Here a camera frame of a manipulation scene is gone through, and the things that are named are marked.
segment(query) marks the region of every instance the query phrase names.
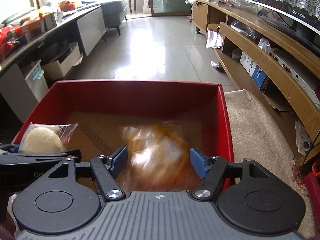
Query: ridged plastic surface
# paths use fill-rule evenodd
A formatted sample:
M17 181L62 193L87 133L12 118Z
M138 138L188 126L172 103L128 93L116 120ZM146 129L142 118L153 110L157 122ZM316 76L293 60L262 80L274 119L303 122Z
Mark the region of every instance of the ridged plastic surface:
M187 192L180 191L132 192L125 200L107 203L96 220L75 232L61 236L39 236L23 231L18 237L18 240L45 239L298 240L301 238L296 233L260 237L237 231L219 217L211 203L193 200Z

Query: tiled floor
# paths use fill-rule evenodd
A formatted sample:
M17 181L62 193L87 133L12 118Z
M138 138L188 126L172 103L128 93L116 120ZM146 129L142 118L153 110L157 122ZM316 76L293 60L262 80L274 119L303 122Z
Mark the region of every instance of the tiled floor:
M211 66L217 57L187 17L132 19L122 23L121 36L110 29L106 37L68 79L164 79L219 83L225 92L235 90L228 76Z
M137 19L137 18L144 18L144 17L151 17L151 13L143 13L142 11L132 11L132 13L128 12L127 19Z

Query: blue gripper pad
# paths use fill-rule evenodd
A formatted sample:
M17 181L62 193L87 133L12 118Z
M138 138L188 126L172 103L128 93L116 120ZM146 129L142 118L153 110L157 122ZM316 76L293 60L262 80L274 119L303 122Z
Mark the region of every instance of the blue gripper pad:
M128 159L127 147L124 147L117 156L112 160L110 173L114 178L117 178L122 169L126 166Z
M205 158L194 148L190 149L190 162L201 179L209 172Z

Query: tv stand shelf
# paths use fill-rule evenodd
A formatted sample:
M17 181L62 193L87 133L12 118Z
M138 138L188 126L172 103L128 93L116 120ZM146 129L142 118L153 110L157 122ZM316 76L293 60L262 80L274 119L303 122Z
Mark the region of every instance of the tv stand shelf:
M210 17L209 15L208 24L225 22L221 20L219 22L214 21L214 15L216 14L216 11L223 12L225 15L228 15L233 19L247 24L249 27L253 28L258 33L261 33L263 36L278 44L284 50L293 55L297 60L299 60L303 65L305 65L317 78L320 79L320 59L310 50L306 49L304 46L296 42L294 39L290 38L286 34L282 33L281 31L262 21L258 15L243 11L239 8L229 6L224 3L215 4L212 2L202 0L195 1L199 1L201 3L209 5L211 9L209 14L212 16Z
M270 55L262 51L254 42L241 35L228 25L238 20L262 34L270 41L289 52L305 67L307 67L318 79L320 79L320 59L295 40L263 22L256 14L225 4L215 4L208 1L195 0L193 21L198 29L207 31L216 24L220 25L220 33L224 36L221 49L215 49L220 64L237 89L246 89L254 94L268 110L278 127L286 138L298 165L303 162L303 156L298 153L295 142L294 118L287 112L276 112L268 103L263 93L243 68L239 61L231 57L235 48L240 48L247 53L267 74L270 80L278 87L290 103L295 113L305 126L308 134L314 139L320 129L320 113L311 99L295 80L282 68ZM314 148L307 160L311 159L319 149Z

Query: white device box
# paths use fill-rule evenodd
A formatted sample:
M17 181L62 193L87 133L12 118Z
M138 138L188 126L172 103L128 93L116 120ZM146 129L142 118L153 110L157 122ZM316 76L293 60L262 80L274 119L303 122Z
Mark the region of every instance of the white device box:
M287 70L287 73L305 90L316 108L320 112L320 101L316 96L316 90L320 90L320 80L308 70L303 64L296 60L285 50L276 49L271 52L273 58L280 66Z

